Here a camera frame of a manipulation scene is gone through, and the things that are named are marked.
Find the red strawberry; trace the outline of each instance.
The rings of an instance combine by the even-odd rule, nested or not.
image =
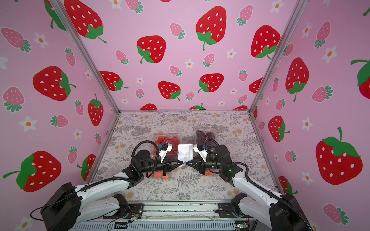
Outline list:
[[[268,25],[263,25],[255,33],[253,38],[250,53],[253,57],[263,58],[275,51],[277,44],[280,41],[280,34],[274,28]]]
[[[284,139],[284,133],[290,133],[285,131],[285,123],[281,116],[270,119],[268,127],[272,138],[278,143]]]
[[[65,0],[64,7],[77,32],[86,38],[96,39],[103,34],[103,22],[99,15],[79,0]]]
[[[166,41],[159,35],[139,38],[137,42],[139,55],[142,56],[140,63],[145,59],[147,62],[158,63],[163,59],[166,50]]]
[[[19,173],[17,185],[26,192],[34,192],[55,180],[61,170],[62,165],[54,156],[44,151],[37,151],[22,162],[20,171],[7,173],[3,178]]]
[[[69,47],[67,47],[65,49],[65,52],[66,52],[65,59],[67,60],[67,62],[69,63],[71,67],[74,67],[74,64],[76,63],[76,59],[73,56],[72,50]]]
[[[75,85],[69,83],[68,77],[65,73],[56,66],[50,66],[33,77],[33,86],[41,94],[56,100],[66,100],[71,93],[71,87],[76,88]]]
[[[101,118],[103,117],[104,108],[101,102],[98,100],[95,94],[95,99],[92,99],[87,106],[87,112],[90,116],[90,120],[94,126],[98,126]]]
[[[328,137],[316,146],[316,159],[322,178],[329,184],[338,185],[355,178],[362,171],[362,161],[356,149],[340,140]]]
[[[173,83],[170,83],[170,82],[166,82],[166,81],[161,81],[161,82],[158,83],[158,89],[159,89],[159,92],[161,93],[161,95],[165,99],[176,99],[176,98],[178,98],[179,101],[180,101],[179,95],[181,94],[181,89],[180,89],[179,85],[173,84]]]
[[[342,222],[343,225],[348,224],[349,217],[346,216],[346,212],[344,212],[339,207],[335,207],[332,204],[326,204],[323,206],[324,213],[335,223],[340,224]]]
[[[23,39],[23,36],[18,31],[1,27],[1,33],[10,45],[14,46],[15,48],[19,48],[23,52],[29,53],[31,51],[30,43],[28,40]]]
[[[157,107],[152,103],[148,103],[140,108],[140,110],[157,110]]]
[[[259,89],[259,86],[261,85],[261,82],[262,82],[262,78],[254,81],[253,83],[251,83],[249,85],[249,91],[253,92],[253,93],[257,93],[258,89]]]
[[[24,97],[17,87],[11,86],[6,89],[3,93],[3,99],[5,100],[3,105],[7,111],[14,113],[23,109],[21,104],[24,104]]]
[[[285,88],[292,95],[295,94],[293,102],[296,101],[297,92],[300,92],[305,87],[310,73],[308,67],[301,58],[295,58],[290,67],[285,81]]]
[[[119,91],[122,88],[128,88],[123,86],[123,80],[119,75],[110,71],[99,71],[104,79],[105,84],[111,91]]]
[[[87,179],[87,176],[90,173],[90,170],[95,162],[96,156],[93,154],[88,155],[85,159],[84,162],[82,163],[82,167],[77,165],[77,167],[81,168],[81,176],[84,180]]]
[[[226,10],[221,6],[215,6],[203,15],[195,26],[198,39],[204,45],[213,45],[219,42],[226,31]]]
[[[204,92],[214,92],[222,84],[223,79],[224,77],[220,73],[203,75],[199,80],[199,87],[201,89],[199,89],[198,93],[201,90]]]
[[[315,41],[315,47],[316,49],[319,49],[324,45],[325,39],[329,36],[330,34],[330,21],[324,22],[324,24],[321,26],[320,30],[318,31],[316,35],[316,41]]]

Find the pink strawberry print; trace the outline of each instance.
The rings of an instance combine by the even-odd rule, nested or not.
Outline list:
[[[318,31],[316,35],[316,41],[315,41],[315,47],[316,49],[319,49],[322,47],[325,43],[325,39],[330,34],[330,21],[324,22],[324,24],[321,26],[320,30]]]
[[[116,57],[119,61],[121,61],[122,64],[124,65],[128,64],[127,56],[122,51],[116,50]]]
[[[238,25],[240,27],[244,26],[244,24],[247,24],[247,21],[252,17],[252,12],[253,12],[253,5],[251,4],[244,7],[240,11],[239,18],[238,18]]]
[[[185,31],[181,28],[179,24],[171,23],[169,28],[171,29],[171,33],[173,36],[177,37],[178,39],[185,38]]]
[[[15,48],[19,48],[23,52],[29,53],[31,51],[31,44],[28,42],[28,40],[23,39],[21,33],[6,27],[1,27],[0,30],[10,45],[14,46]]]
[[[203,66],[209,67],[215,61],[215,55],[213,53],[208,54],[204,57]]]
[[[335,223],[343,225],[348,225],[349,217],[346,216],[346,212],[344,212],[341,208],[337,208],[332,204],[326,204],[323,206],[324,213]]]
[[[177,77],[182,75],[182,72],[180,71],[178,67],[170,66],[169,70],[171,71],[171,74],[176,75]]]
[[[331,86],[321,86],[312,94],[312,100],[318,103],[322,103],[324,100],[330,99],[330,97],[333,96],[333,92],[334,90]]]

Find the red strawberry print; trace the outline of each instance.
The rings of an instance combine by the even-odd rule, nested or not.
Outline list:
[[[34,192],[55,180],[62,170],[62,165],[50,153],[37,151],[21,163],[21,170],[3,175],[6,178],[14,173],[17,185],[26,192]]]
[[[257,93],[258,89],[259,89],[259,86],[261,85],[261,82],[262,82],[262,78],[254,81],[253,83],[251,83],[249,85],[249,91],[250,92],[253,92],[253,93]]]
[[[33,77],[33,86],[41,94],[56,100],[66,100],[71,93],[71,86],[65,73],[56,66],[50,66]]]
[[[351,61],[351,65],[357,62],[366,63],[357,74],[357,86],[360,93],[370,99],[370,60],[353,60]]]
[[[272,138],[278,143],[284,139],[284,133],[290,133],[285,131],[285,122],[281,116],[270,119],[268,127]]]
[[[101,118],[103,117],[104,108],[101,102],[98,100],[98,98],[95,95],[95,99],[92,99],[87,106],[87,112],[90,116],[90,120],[94,126],[98,126]]]
[[[318,31],[316,35],[316,41],[315,41],[315,47],[316,49],[319,49],[322,47],[325,43],[325,39],[330,34],[330,21],[324,22],[324,24],[321,26],[320,30]]]
[[[64,7],[77,32],[86,38],[96,39],[103,35],[103,22],[99,15],[79,0],[65,0]]]
[[[180,101],[179,95],[181,94],[180,86],[166,81],[161,81],[158,83],[158,89],[161,95],[165,99],[176,99]]]
[[[288,75],[286,76],[285,88],[293,95],[295,94],[293,102],[296,101],[297,92],[300,92],[305,87],[310,73],[308,67],[301,58],[295,58],[290,67]]]
[[[225,8],[221,6],[215,6],[214,8],[210,9],[210,11],[205,13],[198,20],[195,26],[195,31],[198,35],[198,39],[204,42],[203,50],[205,50],[204,45],[206,43],[208,45],[218,43],[223,38],[226,31]]]
[[[275,51],[280,41],[280,34],[274,28],[263,25],[255,33],[250,53],[255,58],[263,58]]]
[[[96,158],[95,155],[90,154],[84,159],[84,162],[82,163],[82,167],[77,165],[77,167],[81,168],[82,179],[84,179],[84,180],[87,179],[87,176],[89,175],[90,170],[91,170],[91,168],[92,168],[92,166],[95,162],[95,158]]]
[[[178,67],[170,66],[169,70],[171,71],[171,74],[176,75],[177,77],[182,75],[182,72],[180,71]]]
[[[71,67],[74,67],[74,64],[76,63],[76,59],[73,56],[72,50],[69,47],[67,47],[65,49],[65,52],[66,52],[65,59],[67,60],[67,62],[69,63]]]
[[[166,50],[166,41],[159,35],[139,38],[137,41],[139,55],[142,56],[140,63],[145,59],[147,62],[158,63],[163,59]]]
[[[333,96],[333,88],[329,85],[326,87],[319,87],[313,94],[312,94],[312,100],[315,102],[322,103],[324,100],[330,99],[330,97]]]
[[[128,88],[123,86],[123,80],[119,75],[110,71],[99,71],[104,79],[105,84],[111,91],[119,91],[122,88]]]
[[[362,160],[356,149],[342,142],[342,128],[338,128],[340,140],[328,137],[316,146],[316,159],[322,178],[329,184],[338,185],[355,178],[362,171]]]
[[[198,93],[201,90],[204,92],[214,92],[220,87],[223,79],[224,77],[220,73],[203,75],[199,80],[199,87],[201,87],[201,89],[199,89]]]
[[[181,28],[179,24],[171,23],[169,28],[171,29],[171,33],[173,36],[177,37],[178,39],[185,38],[185,31]]]
[[[77,148],[75,146],[71,147],[68,154],[68,162],[73,164],[77,159]]]
[[[240,13],[238,18],[238,25],[240,27],[244,26],[244,24],[247,24],[247,21],[252,17],[253,12],[253,5],[249,4],[248,6],[244,7]]]
[[[326,204],[323,206],[324,213],[335,223],[343,225],[348,225],[349,217],[347,217],[346,212],[341,208],[337,208],[332,204]]]
[[[141,107],[140,110],[157,110],[157,107],[152,103],[148,103]]]
[[[14,46],[15,48],[19,48],[23,52],[29,53],[31,51],[30,43],[28,40],[23,39],[21,33],[6,27],[1,27],[0,30],[10,45]]]
[[[11,113],[19,112],[23,109],[24,97],[21,90],[15,86],[11,86],[3,93],[4,107]]]

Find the strawberry wallpaper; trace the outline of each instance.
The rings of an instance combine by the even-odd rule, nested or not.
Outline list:
[[[122,110],[247,109],[295,4],[64,1]]]
[[[368,225],[369,12],[365,0],[310,1],[255,114],[284,192],[317,231]]]
[[[0,22],[1,230],[45,230],[30,212],[84,183],[114,114],[48,1],[6,1]]]

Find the pink wall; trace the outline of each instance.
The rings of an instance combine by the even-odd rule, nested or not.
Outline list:
[[[58,27],[59,22],[54,21],[52,29],[51,21],[43,1],[6,1],[1,8],[0,92],[5,106],[0,110],[0,169],[1,176],[6,176],[1,178],[1,230],[44,230],[42,221],[30,220],[30,212],[43,206],[62,184],[84,183],[77,164],[83,167],[88,155],[98,154],[101,146],[95,134],[100,133],[103,142],[114,118],[94,78],[87,78],[88,68],[70,36]],[[67,56],[72,66],[67,61],[66,48],[72,49],[73,57]],[[66,78],[63,76],[63,83],[59,79],[61,71],[76,86],[71,86],[68,97]],[[104,109],[98,126],[88,116],[88,104],[95,99],[94,93]],[[76,111],[76,100],[81,102],[83,114],[82,106],[78,106],[79,113]],[[66,121],[59,117],[54,127],[50,122],[54,115],[63,115],[68,123],[65,125]],[[77,129],[80,137],[76,139]],[[34,215],[41,217],[39,211]]]
[[[258,104],[257,123],[282,186],[298,191],[294,196],[316,230],[368,226],[370,15],[363,14],[369,7],[365,0],[309,2],[290,39],[293,51],[281,57]],[[317,49],[316,40],[325,43]],[[283,139],[279,120],[290,131]]]
[[[107,72],[110,72],[111,76],[119,76],[123,80],[123,87],[128,87],[114,91],[117,88],[112,84],[112,78],[107,80],[107,85],[112,87],[111,93],[121,109],[140,109],[148,103],[154,104],[158,109],[189,109],[195,105],[206,109],[249,107],[255,96],[255,91],[251,92],[249,86],[253,87],[255,82],[260,83],[259,79],[263,77],[270,61],[265,54],[261,55],[263,58],[254,56],[265,46],[272,48],[278,43],[280,37],[278,34],[283,33],[296,4],[296,0],[283,2],[142,0],[136,1],[137,5],[127,5],[126,2],[122,0],[116,1],[118,4],[113,0],[64,2],[98,69],[106,72],[105,77],[108,77]],[[198,22],[211,9],[213,10],[209,13],[210,19],[205,17],[202,18],[204,21]],[[242,18],[246,20],[246,24],[241,21]],[[93,26],[91,31],[87,27],[89,24]],[[184,37],[180,34],[181,30],[184,30]],[[212,35],[211,40],[206,41],[202,33],[207,31]],[[196,32],[200,32],[201,39],[207,42],[204,51],[202,49],[204,42],[199,40]],[[253,38],[255,33],[260,42],[258,45]],[[160,37],[143,38],[153,35]],[[137,44],[140,45],[139,49],[144,56],[149,47],[148,60],[154,63],[143,59],[138,52]],[[211,65],[206,67],[205,60]],[[243,72],[240,73],[242,70],[247,72],[248,77]],[[218,80],[223,78],[223,81],[221,84],[216,84],[218,81],[215,81],[209,87],[203,86],[206,91],[207,89],[210,91],[205,92],[199,86],[199,80],[204,75],[207,75],[205,83],[213,82],[212,76],[218,77]],[[168,83],[160,84],[160,87],[165,85],[161,92],[158,84],[162,81],[172,83],[172,87],[181,89],[180,95],[175,88],[168,86]],[[178,98],[175,96],[173,100],[168,99],[171,95],[167,93],[167,88],[169,93],[171,90],[176,91]]]

